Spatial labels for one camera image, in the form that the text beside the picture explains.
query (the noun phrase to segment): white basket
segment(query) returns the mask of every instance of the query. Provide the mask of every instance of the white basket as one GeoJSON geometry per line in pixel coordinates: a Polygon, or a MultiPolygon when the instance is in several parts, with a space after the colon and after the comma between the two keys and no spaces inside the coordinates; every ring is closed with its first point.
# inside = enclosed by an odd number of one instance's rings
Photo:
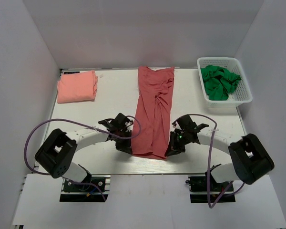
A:
{"type": "Polygon", "coordinates": [[[245,73],[242,69],[240,62],[235,58],[229,57],[201,57],[197,60],[200,83],[204,98],[207,102],[207,106],[213,108],[221,107],[237,107],[243,103],[249,103],[252,101],[251,91],[248,86],[248,82],[245,73]],[[228,100],[214,101],[209,100],[209,96],[205,93],[204,82],[201,75],[201,68],[205,68],[208,65],[220,66],[228,69],[230,72],[240,75],[242,80],[239,82],[234,93],[229,94],[228,100]]]}

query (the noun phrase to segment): gray wall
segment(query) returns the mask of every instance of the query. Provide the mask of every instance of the gray wall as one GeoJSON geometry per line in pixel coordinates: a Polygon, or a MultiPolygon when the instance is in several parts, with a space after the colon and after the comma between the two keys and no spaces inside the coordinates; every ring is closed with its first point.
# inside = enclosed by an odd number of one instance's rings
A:
{"type": "MultiPolygon", "coordinates": [[[[59,69],[21,0],[0,0],[0,229],[10,227],[24,176],[23,147],[47,117],[59,69]]],[[[31,144],[33,150],[41,132],[31,144]]]]}
{"type": "Polygon", "coordinates": [[[253,94],[241,106],[245,126],[274,160],[270,177],[286,219],[286,0],[265,0],[236,58],[253,94]]]}
{"type": "Polygon", "coordinates": [[[263,0],[24,0],[60,68],[234,56],[263,0]]]}

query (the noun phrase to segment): purple cable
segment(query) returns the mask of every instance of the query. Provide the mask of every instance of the purple cable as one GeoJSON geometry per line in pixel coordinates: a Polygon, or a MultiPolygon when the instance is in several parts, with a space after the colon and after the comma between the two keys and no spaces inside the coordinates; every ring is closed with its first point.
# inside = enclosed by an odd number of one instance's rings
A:
{"type": "MultiPolygon", "coordinates": [[[[49,175],[48,173],[42,173],[42,172],[39,172],[37,170],[35,170],[34,168],[32,168],[30,165],[29,165],[29,162],[28,162],[28,158],[27,158],[27,150],[28,150],[28,145],[29,145],[29,141],[33,135],[33,133],[39,128],[41,127],[42,125],[46,124],[46,123],[50,123],[50,122],[55,122],[55,121],[62,121],[62,122],[67,122],[67,123],[73,123],[73,124],[76,124],[76,125],[80,125],[80,126],[83,126],[83,127],[86,127],[86,128],[89,128],[89,129],[92,129],[92,130],[96,130],[98,132],[101,132],[101,133],[105,133],[105,134],[108,134],[108,135],[111,135],[111,136],[114,136],[116,138],[119,138],[119,139],[124,139],[124,140],[127,140],[127,139],[132,139],[132,138],[135,138],[137,137],[140,133],[141,133],[141,124],[140,122],[138,121],[138,119],[136,119],[135,117],[131,116],[131,115],[127,115],[126,117],[130,117],[130,118],[133,118],[139,125],[139,132],[135,135],[135,136],[131,136],[131,137],[120,137],[118,135],[115,135],[115,134],[112,134],[108,131],[105,131],[105,130],[101,130],[99,128],[96,128],[96,127],[93,127],[93,126],[89,126],[89,125],[86,125],[86,124],[82,124],[82,123],[78,123],[78,122],[75,122],[75,121],[72,121],[72,120],[68,120],[68,119],[62,119],[62,118],[54,118],[54,119],[49,119],[49,120],[46,120],[44,122],[41,122],[39,123],[29,134],[26,142],[25,142],[25,145],[24,145],[24,150],[23,150],[23,157],[24,157],[24,163],[25,165],[29,168],[30,171],[34,172],[34,173],[37,173],[37,174],[41,174],[41,175],[49,175]]],[[[94,187],[96,187],[98,189],[98,191],[100,192],[100,194],[102,195],[103,199],[106,201],[105,199],[105,196],[104,194],[102,193],[102,191],[94,184],[92,183],[80,183],[80,182],[75,182],[75,181],[72,181],[70,180],[71,183],[73,184],[77,184],[77,185],[92,185],[94,187]]]]}
{"type": "MultiPolygon", "coordinates": [[[[233,181],[231,181],[227,185],[227,187],[225,187],[225,189],[219,194],[219,196],[216,198],[214,203],[211,205],[211,197],[210,197],[211,154],[212,154],[215,130],[217,128],[217,122],[214,119],[212,119],[212,118],[210,118],[210,117],[208,117],[206,115],[203,115],[203,114],[189,114],[189,115],[200,116],[200,117],[207,118],[207,119],[211,120],[215,124],[214,129],[212,131],[212,135],[211,135],[211,141],[210,141],[210,147],[209,147],[209,156],[208,156],[208,166],[207,166],[207,171],[206,171],[206,192],[207,192],[208,205],[209,205],[209,208],[213,208],[215,206],[215,204],[220,200],[220,198],[224,195],[224,193],[230,188],[230,186],[232,185],[233,181]]],[[[239,192],[243,188],[243,186],[244,186],[244,184],[237,191],[235,191],[234,193],[229,194],[229,196],[234,195],[237,192],[239,192]]]]}

